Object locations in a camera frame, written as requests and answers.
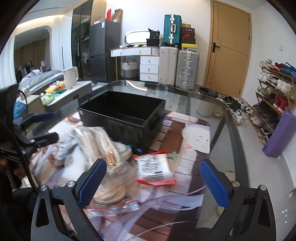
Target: bed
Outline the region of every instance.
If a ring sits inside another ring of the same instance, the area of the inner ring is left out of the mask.
[[[23,78],[19,83],[19,90],[29,86],[31,94],[40,95],[51,83],[56,80],[64,80],[63,72],[60,70],[50,70],[29,78]]]

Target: black refrigerator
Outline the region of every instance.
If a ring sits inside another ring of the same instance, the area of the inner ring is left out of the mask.
[[[89,55],[92,82],[112,82],[116,80],[115,58],[110,49],[120,45],[121,24],[103,21],[90,26]]]

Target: tiled floor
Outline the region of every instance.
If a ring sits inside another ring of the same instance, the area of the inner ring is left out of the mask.
[[[206,120],[211,124],[211,137],[213,136],[219,119],[214,116],[201,117],[196,113],[196,99],[191,99],[190,115]],[[257,136],[249,120],[246,120],[238,131],[245,151],[250,187],[257,188],[264,184],[270,194],[274,215],[276,219],[277,240],[282,241],[296,222],[296,194],[289,197],[289,192],[294,189],[291,174],[283,156],[278,158],[267,157],[263,151],[263,144]],[[210,155],[210,160],[219,171],[234,171],[231,143],[227,126],[222,133]],[[199,227],[211,228],[218,219],[216,202],[211,193],[206,190]]]

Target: black cable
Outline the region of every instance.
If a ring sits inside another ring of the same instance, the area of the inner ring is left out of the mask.
[[[3,120],[0,118],[0,126],[1,126],[1,131],[5,131],[6,135],[8,136],[8,140],[12,143],[13,147],[15,148],[16,153],[18,154],[19,158],[20,158],[20,162],[22,163],[22,166],[25,170],[26,176],[31,184],[32,189],[38,193],[38,188],[35,186],[35,182],[31,176],[31,172],[29,169],[29,166],[26,162],[26,159],[24,157],[24,154],[22,153],[22,150],[20,148],[20,145],[17,142],[17,139],[15,137],[15,135],[12,133],[12,131],[8,128],[7,125],[5,125],[5,123],[3,122]]]
[[[26,101],[26,114],[28,114],[28,101],[27,101],[27,97],[26,97],[25,93],[22,92],[21,90],[17,90],[17,91],[20,92],[24,96],[24,98],[25,98],[25,101]]]

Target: brown curtain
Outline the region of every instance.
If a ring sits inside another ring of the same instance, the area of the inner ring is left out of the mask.
[[[15,68],[31,62],[34,69],[38,69],[44,60],[46,39],[35,41],[14,51]]]

